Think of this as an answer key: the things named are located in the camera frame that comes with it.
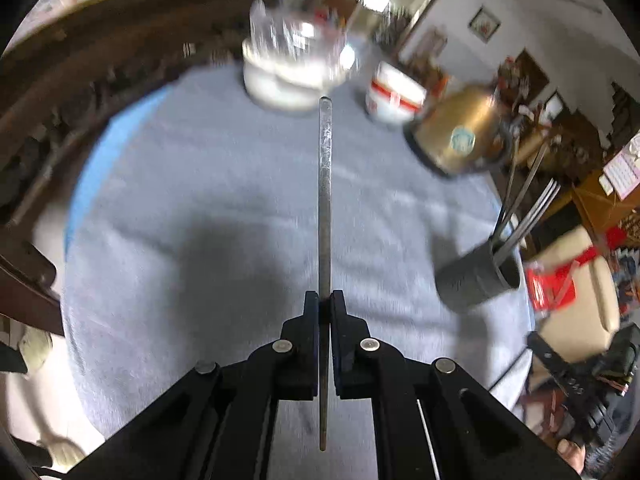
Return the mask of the dark chopstick with characters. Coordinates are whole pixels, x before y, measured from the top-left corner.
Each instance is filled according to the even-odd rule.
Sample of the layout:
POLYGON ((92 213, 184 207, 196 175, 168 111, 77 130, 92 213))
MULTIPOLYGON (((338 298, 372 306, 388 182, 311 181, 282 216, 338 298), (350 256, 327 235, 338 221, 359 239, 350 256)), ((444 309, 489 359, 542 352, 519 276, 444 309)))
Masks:
POLYGON ((331 186, 332 186, 333 103, 328 96, 319 101, 318 172, 318 294, 319 304, 319 448, 328 442, 328 395, 330 357, 331 270, 331 186))

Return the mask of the black perforated utensil holder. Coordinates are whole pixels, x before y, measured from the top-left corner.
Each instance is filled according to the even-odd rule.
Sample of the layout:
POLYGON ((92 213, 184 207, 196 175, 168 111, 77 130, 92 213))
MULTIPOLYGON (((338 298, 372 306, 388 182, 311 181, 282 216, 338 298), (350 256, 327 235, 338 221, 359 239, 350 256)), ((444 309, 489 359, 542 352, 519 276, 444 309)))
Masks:
POLYGON ((520 287, 518 260, 510 255, 499 262, 501 246, 500 242, 486 240, 435 272, 436 290, 447 308, 468 310, 520 287))

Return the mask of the thin dark chopstick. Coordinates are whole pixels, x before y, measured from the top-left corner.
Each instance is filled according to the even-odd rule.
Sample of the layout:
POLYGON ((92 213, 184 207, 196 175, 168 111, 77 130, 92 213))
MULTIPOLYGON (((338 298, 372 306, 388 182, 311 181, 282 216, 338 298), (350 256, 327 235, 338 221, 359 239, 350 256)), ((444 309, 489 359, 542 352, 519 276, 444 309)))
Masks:
POLYGON ((530 233, 535 224, 541 219, 542 215, 554 201, 555 197, 559 194, 560 188, 561 185, 557 180, 551 179, 548 182, 547 186, 544 188, 544 192, 540 194, 532 208, 529 209, 529 212, 494 252, 494 263, 497 266, 501 266, 504 263, 504 260, 513 254, 514 249, 517 248, 526 235, 530 233))

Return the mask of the grey table cloth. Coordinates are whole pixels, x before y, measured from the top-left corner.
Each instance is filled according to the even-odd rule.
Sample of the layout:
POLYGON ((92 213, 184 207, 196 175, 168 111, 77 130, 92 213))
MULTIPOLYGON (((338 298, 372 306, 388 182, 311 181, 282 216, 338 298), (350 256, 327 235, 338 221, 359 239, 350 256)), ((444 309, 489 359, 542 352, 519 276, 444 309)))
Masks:
MULTIPOLYGON (((246 358, 317 285, 318 119, 255 105, 233 67, 201 70, 116 120, 70 218, 67 341, 93 425, 112 434, 196 361, 246 358)), ((405 356, 492 382, 529 329, 524 292, 444 307, 436 266, 494 227, 483 176, 444 179, 398 132, 334 94, 332 275, 353 315, 405 356)))

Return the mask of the brass electric kettle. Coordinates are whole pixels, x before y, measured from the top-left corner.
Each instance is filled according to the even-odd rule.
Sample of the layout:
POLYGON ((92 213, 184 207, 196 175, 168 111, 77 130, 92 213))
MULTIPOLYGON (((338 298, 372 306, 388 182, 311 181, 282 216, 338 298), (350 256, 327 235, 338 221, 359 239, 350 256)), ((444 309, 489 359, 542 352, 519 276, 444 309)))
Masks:
POLYGON ((482 174, 513 154, 509 116, 497 88, 469 84, 408 125, 405 139, 416 158, 442 177, 482 174))

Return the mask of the white red stacked bowls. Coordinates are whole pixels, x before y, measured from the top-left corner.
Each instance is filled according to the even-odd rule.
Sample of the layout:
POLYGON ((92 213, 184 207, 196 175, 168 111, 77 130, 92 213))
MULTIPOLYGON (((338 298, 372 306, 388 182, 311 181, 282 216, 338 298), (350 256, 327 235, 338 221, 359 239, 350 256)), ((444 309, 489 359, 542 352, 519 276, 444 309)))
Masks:
POLYGON ((403 126, 422 110, 427 90, 387 62, 379 62, 366 93, 366 111, 377 122, 403 126))

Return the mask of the white bowl with plastic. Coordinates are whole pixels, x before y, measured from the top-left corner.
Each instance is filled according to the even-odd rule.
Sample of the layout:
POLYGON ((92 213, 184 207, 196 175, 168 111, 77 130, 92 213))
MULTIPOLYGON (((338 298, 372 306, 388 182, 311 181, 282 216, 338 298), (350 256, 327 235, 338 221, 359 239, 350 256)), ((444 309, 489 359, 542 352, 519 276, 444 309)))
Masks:
POLYGON ((357 50, 341 29, 254 0, 242 57, 244 87, 254 102, 303 114, 346 80, 357 50))

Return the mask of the dark wooden side table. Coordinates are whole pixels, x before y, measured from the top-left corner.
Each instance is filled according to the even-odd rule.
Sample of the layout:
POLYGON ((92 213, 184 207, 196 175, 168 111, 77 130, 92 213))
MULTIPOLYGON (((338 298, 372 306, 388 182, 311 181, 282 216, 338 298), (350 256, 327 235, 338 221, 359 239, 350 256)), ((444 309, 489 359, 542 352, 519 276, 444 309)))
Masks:
MULTIPOLYGON (((93 0, 1 59, 1 223, 118 110, 248 29, 254 0, 93 0)), ((265 0, 275 3, 277 0, 265 0)))

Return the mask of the wall calendar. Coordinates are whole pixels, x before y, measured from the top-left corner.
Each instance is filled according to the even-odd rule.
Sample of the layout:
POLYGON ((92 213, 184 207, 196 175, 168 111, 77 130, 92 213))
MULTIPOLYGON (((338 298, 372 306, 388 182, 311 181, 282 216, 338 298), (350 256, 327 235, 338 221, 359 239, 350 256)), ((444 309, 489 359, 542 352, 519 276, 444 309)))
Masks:
POLYGON ((605 165, 604 175, 621 200, 634 192, 640 182, 640 132, 605 165))

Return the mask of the framed wall picture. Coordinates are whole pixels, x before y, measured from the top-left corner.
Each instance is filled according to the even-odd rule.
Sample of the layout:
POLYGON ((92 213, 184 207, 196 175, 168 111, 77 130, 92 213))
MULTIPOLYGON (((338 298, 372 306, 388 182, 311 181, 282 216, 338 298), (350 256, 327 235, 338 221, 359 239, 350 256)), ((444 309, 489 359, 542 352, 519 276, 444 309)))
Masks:
POLYGON ((495 14, 491 13, 486 6, 481 6, 469 22, 469 30, 484 44, 488 44, 500 25, 501 21, 495 14))

